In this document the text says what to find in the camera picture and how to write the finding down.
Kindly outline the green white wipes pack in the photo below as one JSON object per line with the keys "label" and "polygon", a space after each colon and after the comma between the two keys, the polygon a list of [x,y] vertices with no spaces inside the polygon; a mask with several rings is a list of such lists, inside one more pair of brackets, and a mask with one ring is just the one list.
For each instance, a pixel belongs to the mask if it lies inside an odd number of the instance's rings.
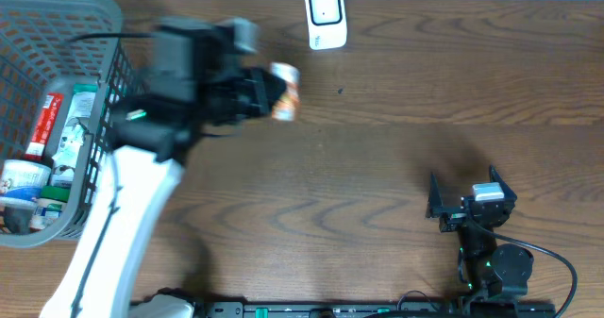
{"label": "green white wipes pack", "polygon": [[85,141],[97,92],[95,85],[75,84],[67,118],[60,134],[50,185],[70,189],[76,173],[80,147]]}

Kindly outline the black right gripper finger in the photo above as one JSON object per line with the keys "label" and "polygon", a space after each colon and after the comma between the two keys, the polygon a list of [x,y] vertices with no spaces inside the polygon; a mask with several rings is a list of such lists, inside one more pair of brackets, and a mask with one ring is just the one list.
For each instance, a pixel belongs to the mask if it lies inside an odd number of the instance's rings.
{"label": "black right gripper finger", "polygon": [[501,191],[503,192],[504,199],[506,201],[515,202],[517,200],[516,193],[509,187],[509,185],[503,180],[494,165],[489,167],[490,180],[494,183],[498,183]]}
{"label": "black right gripper finger", "polygon": [[461,205],[446,206],[439,189],[436,175],[431,173],[429,179],[428,203],[426,217],[435,219],[441,217],[451,217],[463,213]]}

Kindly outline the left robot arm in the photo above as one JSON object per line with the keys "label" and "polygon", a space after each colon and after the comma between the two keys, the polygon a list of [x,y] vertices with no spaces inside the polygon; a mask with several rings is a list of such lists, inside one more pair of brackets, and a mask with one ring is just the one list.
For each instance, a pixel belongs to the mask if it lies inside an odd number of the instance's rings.
{"label": "left robot arm", "polygon": [[129,314],[146,247],[190,151],[213,137],[217,126],[270,115],[285,93],[282,78],[242,65],[256,52],[257,37],[257,26],[243,18],[159,22],[145,91],[110,106],[97,196],[42,316]]}

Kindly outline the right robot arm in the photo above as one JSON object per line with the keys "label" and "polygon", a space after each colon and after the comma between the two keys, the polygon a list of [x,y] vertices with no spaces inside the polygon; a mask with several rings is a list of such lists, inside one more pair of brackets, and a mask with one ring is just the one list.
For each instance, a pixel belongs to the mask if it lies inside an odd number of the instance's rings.
{"label": "right robot arm", "polygon": [[458,205],[447,205],[436,176],[430,176],[426,216],[439,221],[441,232],[459,237],[459,277],[470,290],[460,300],[465,309],[474,303],[517,301],[527,294],[532,274],[534,257],[526,248],[496,242],[494,229],[510,218],[517,195],[495,167],[489,168],[489,176]]}

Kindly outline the orange Kleenex tissue pack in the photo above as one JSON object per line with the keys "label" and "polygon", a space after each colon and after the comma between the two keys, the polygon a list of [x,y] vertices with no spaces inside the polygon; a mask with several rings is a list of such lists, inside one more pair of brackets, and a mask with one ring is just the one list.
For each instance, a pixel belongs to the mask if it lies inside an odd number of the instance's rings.
{"label": "orange Kleenex tissue pack", "polygon": [[272,62],[271,73],[286,83],[286,91],[273,106],[272,118],[282,122],[293,122],[297,118],[300,106],[299,71],[290,64]]}

